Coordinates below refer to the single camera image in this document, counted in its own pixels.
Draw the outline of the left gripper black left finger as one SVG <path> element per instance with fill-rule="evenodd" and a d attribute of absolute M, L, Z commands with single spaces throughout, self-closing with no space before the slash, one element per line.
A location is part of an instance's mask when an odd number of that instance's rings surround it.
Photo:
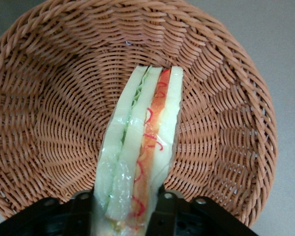
<path fill-rule="evenodd" d="M 0 223 L 0 236 L 90 236 L 93 193 L 81 191 L 68 202 L 47 197 Z"/>

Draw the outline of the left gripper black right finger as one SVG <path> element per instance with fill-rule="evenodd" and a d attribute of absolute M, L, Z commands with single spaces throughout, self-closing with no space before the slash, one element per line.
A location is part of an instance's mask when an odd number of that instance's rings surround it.
<path fill-rule="evenodd" d="M 149 220 L 150 236 L 255 236 L 214 200 L 197 196 L 190 202 L 160 188 Z"/>

